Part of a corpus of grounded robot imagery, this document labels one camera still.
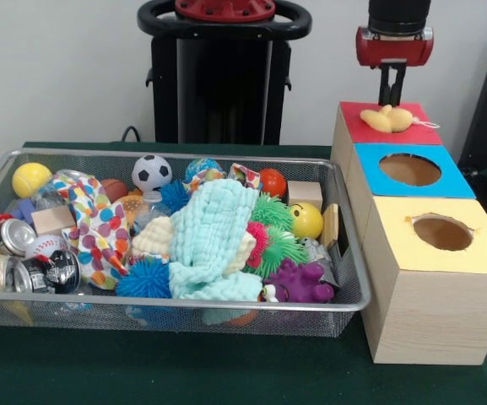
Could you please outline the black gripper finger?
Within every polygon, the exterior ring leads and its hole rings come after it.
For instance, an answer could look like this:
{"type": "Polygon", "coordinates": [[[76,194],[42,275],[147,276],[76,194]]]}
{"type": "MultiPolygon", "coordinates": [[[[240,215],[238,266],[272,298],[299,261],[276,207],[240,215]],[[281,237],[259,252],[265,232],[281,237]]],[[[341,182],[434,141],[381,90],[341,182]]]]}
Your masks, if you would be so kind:
{"type": "Polygon", "coordinates": [[[379,66],[379,68],[381,71],[381,81],[380,81],[380,88],[379,88],[378,105],[384,106],[390,104],[390,92],[391,92],[391,87],[389,84],[390,64],[382,63],[379,66]]]}
{"type": "Polygon", "coordinates": [[[403,81],[406,73],[406,64],[405,63],[394,63],[391,66],[392,69],[395,70],[395,81],[391,86],[390,90],[390,103],[392,106],[400,105],[402,89],[403,89],[403,81]]]}

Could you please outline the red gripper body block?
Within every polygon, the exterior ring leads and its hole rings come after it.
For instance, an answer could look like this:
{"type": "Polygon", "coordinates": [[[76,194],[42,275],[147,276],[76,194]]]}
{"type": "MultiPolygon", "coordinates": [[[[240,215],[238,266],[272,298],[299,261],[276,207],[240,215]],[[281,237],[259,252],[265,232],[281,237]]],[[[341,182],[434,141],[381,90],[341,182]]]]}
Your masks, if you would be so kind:
{"type": "Polygon", "coordinates": [[[434,31],[424,27],[416,35],[388,36],[360,26],[355,38],[356,55],[361,66],[378,68],[384,63],[405,63],[409,67],[424,66],[434,46],[434,31]]]}

